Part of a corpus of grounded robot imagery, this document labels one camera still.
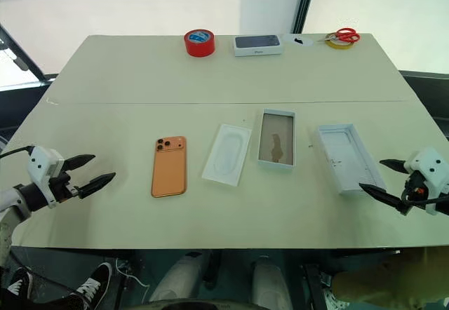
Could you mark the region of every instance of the small black object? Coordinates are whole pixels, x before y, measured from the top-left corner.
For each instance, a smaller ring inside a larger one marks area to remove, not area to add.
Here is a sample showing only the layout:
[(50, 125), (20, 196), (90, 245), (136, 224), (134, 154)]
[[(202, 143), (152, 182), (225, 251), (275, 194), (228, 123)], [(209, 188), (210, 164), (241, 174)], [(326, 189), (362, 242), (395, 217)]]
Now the small black object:
[(80, 154), (79, 156), (71, 157), (64, 161), (61, 171), (71, 171), (81, 166), (86, 165), (89, 161), (95, 158), (93, 154)]
[(385, 165), (388, 168), (391, 168), (392, 170), (395, 170), (396, 172), (405, 173), (408, 174), (407, 170), (404, 168), (404, 163), (406, 161), (399, 161), (398, 159), (384, 159), (380, 161), (382, 165)]
[(413, 171), (404, 184), (403, 196), (409, 201), (427, 200), (429, 189), (424, 184), (426, 178), (420, 171)]
[(397, 196), (393, 196), (388, 194), (384, 189), (377, 187), (375, 185), (370, 184), (358, 184), (362, 190), (368, 193), (377, 201), (381, 203), (385, 203), (388, 206), (395, 208), (397, 211), (401, 212), (403, 215), (407, 215), (408, 211), (412, 208), (412, 206), (408, 205), (404, 201), (402, 201)]
[(108, 173), (106, 175), (100, 175), (95, 179), (92, 179), (87, 185), (82, 187), (75, 186), (75, 189), (78, 190), (79, 198), (84, 199), (87, 196), (99, 191), (104, 186), (106, 186), (113, 178), (115, 177), (115, 172)]

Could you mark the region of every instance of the scissors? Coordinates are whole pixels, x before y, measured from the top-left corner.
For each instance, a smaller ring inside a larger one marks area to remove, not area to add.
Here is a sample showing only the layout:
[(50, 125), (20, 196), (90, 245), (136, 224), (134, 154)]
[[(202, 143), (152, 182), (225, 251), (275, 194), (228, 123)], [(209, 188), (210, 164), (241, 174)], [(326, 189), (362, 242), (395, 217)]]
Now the scissors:
[(340, 40), (344, 42), (357, 42), (360, 40), (360, 34), (356, 32), (355, 29), (345, 27), (340, 28), (335, 33), (328, 35), (324, 41), (326, 40)]

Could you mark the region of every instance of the orange smartphone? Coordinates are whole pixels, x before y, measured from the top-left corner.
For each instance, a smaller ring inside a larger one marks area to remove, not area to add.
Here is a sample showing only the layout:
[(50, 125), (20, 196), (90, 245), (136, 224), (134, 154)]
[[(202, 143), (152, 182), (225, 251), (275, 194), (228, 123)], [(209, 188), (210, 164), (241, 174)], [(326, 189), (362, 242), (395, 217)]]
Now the orange smartphone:
[(187, 190), (187, 140), (159, 138), (154, 150), (152, 196), (175, 196)]

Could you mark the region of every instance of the black cable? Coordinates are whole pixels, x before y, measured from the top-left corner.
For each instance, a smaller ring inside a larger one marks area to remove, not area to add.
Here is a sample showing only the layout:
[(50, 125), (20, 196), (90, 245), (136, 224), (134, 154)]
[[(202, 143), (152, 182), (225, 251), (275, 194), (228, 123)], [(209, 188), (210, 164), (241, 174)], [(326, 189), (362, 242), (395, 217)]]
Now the black cable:
[(51, 280), (51, 279), (49, 279), (49, 278), (46, 278), (45, 276), (42, 276), (42, 275), (40, 275), (40, 274), (38, 274), (38, 273), (32, 271), (30, 268), (28, 268), (27, 266), (25, 266), (25, 265), (18, 259), (17, 256), (15, 256), (15, 254), (13, 253), (12, 250), (9, 252), (9, 255), (11, 256), (11, 258), (13, 259), (13, 261), (14, 261), (15, 263), (17, 263), (21, 268), (23, 268), (23, 269), (25, 269), (26, 271), (28, 271), (31, 275), (34, 275), (34, 276), (36, 276), (37, 278), (40, 278), (41, 280), (44, 280), (44, 281), (47, 282), (47, 283), (56, 285), (56, 286), (59, 287), (59, 288), (65, 289), (65, 290), (67, 290), (67, 291), (69, 291), (69, 292), (71, 292), (71, 293), (73, 293), (73, 294), (75, 294), (75, 295), (80, 296), (80, 297), (82, 298), (82, 300), (83, 300), (85, 303), (87, 303), (88, 308), (89, 308), (90, 310), (92, 310), (91, 302), (86, 298), (86, 296), (84, 296), (84, 295), (81, 294), (80, 292), (76, 291), (75, 289), (71, 289), (71, 288), (67, 287), (66, 285), (63, 285), (63, 284), (61, 284), (61, 283), (59, 283), (59, 282), (56, 282), (56, 281), (53, 281), (53, 280)]
[(449, 196), (442, 196), (440, 198), (423, 200), (423, 201), (407, 201), (408, 205), (411, 206), (424, 206), (429, 205), (430, 203), (445, 203), (449, 201)]
[(34, 147), (32, 145), (28, 145), (27, 147), (20, 147), (19, 149), (15, 149), (13, 151), (9, 151), (9, 152), (5, 152), (4, 154), (0, 154), (0, 159), (2, 159), (3, 157), (6, 157), (6, 156), (10, 156), (11, 154), (17, 154), (18, 152), (21, 152), (21, 151), (26, 151), (26, 152), (28, 152), (28, 154), (31, 154), (33, 148)]

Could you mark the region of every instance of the robotic arm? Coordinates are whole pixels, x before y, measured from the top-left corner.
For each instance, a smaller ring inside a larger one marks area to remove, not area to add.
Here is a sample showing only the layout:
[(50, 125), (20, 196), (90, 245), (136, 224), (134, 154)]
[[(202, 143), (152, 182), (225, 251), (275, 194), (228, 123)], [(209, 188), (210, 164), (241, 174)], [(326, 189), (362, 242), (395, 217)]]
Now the robotic arm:
[(409, 174), (401, 198), (388, 194), (380, 187), (359, 184), (374, 199), (385, 203), (403, 215), (412, 207), (449, 215), (449, 164), (433, 148), (414, 153), (407, 161), (385, 159), (381, 164), (396, 172)]
[(4, 267), (8, 258), (14, 229), (30, 218), (32, 212), (45, 206), (54, 208), (74, 196), (84, 199), (103, 188), (115, 176), (115, 173), (108, 173), (96, 177), (85, 186), (72, 186), (66, 171), (80, 168), (94, 155), (82, 154), (63, 159), (53, 149), (35, 146), (23, 150), (29, 154), (28, 173), (32, 183), (26, 186), (19, 184), (0, 192), (0, 267)]

